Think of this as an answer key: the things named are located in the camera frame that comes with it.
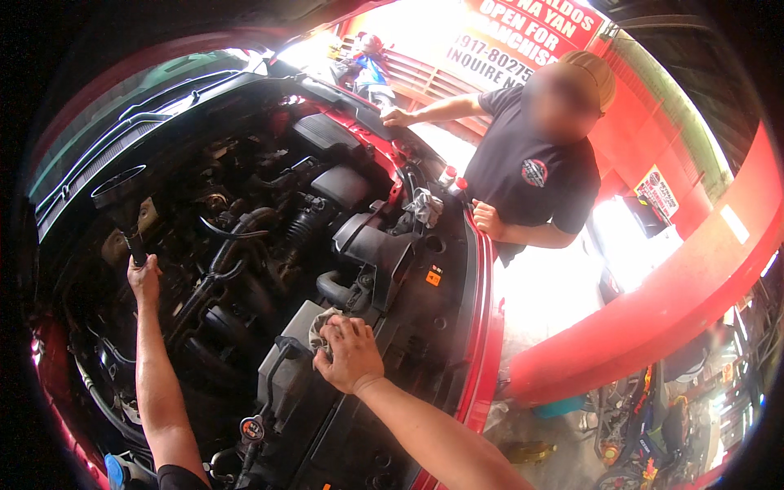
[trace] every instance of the windshield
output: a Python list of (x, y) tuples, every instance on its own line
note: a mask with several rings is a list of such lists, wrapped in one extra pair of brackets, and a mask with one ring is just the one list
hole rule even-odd
[(193, 90), (218, 82), (222, 74), (227, 78), (235, 71), (254, 70), (261, 61), (262, 55), (253, 51), (221, 49), (181, 56), (119, 82), (57, 137), (36, 166), (27, 196), (35, 205), (40, 204), (78, 159), (119, 120), (142, 111), (156, 111)]

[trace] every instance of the car hood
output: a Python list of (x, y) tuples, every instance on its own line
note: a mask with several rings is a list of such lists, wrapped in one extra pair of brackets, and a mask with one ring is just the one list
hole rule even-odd
[[(226, 48), (279, 53), (393, 1), (237, 0), (221, 4), (217, 12), (211, 2), (195, 2), (185, 10), (161, 2), (127, 7), (126, 18), (102, 23), (101, 17), (115, 13), (105, 9), (93, 16), (89, 28), (72, 43), (70, 59), (59, 66), (49, 85), (29, 133), (33, 140), (30, 161), (39, 162), (68, 124), (118, 80), (192, 53)], [(106, 48), (101, 56), (94, 56), (95, 45), (121, 45), (122, 49)]]

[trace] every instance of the funnel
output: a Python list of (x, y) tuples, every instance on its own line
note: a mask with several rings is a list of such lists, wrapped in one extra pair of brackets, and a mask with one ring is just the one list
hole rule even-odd
[(99, 185), (90, 194), (96, 209), (108, 214), (122, 233), (137, 267), (147, 262), (147, 254), (144, 253), (142, 238), (139, 236), (139, 207), (144, 197), (138, 190), (142, 180), (136, 178), (146, 167), (139, 165), (125, 170)]

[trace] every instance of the dirty hand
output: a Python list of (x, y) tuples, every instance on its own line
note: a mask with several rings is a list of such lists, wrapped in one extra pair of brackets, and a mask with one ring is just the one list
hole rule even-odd
[(498, 217), (498, 211), (494, 207), (482, 201), (473, 200), (474, 203), (474, 222), (477, 228), (484, 231), (492, 240), (503, 241), (506, 225)]
[(335, 388), (345, 394), (358, 394), (384, 377), (373, 330), (361, 318), (333, 315), (319, 334), (329, 341), (332, 362), (323, 350), (316, 353), (313, 364)]
[(410, 126), (416, 122), (414, 114), (398, 109), (397, 107), (383, 111), (381, 113), (381, 120), (384, 121), (385, 126), (402, 127)]
[(155, 254), (147, 255), (147, 262), (142, 267), (137, 267), (133, 263), (133, 256), (128, 260), (128, 283), (131, 285), (136, 302), (158, 303), (158, 296), (161, 293), (161, 286), (158, 276), (163, 275), (158, 268), (158, 256)]

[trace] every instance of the yellow sticker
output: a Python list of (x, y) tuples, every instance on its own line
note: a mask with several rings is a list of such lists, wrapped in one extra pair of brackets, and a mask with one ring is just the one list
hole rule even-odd
[(425, 278), (425, 281), (438, 287), (438, 283), (441, 282), (441, 276), (431, 270), (430, 272), (427, 273), (427, 277)]

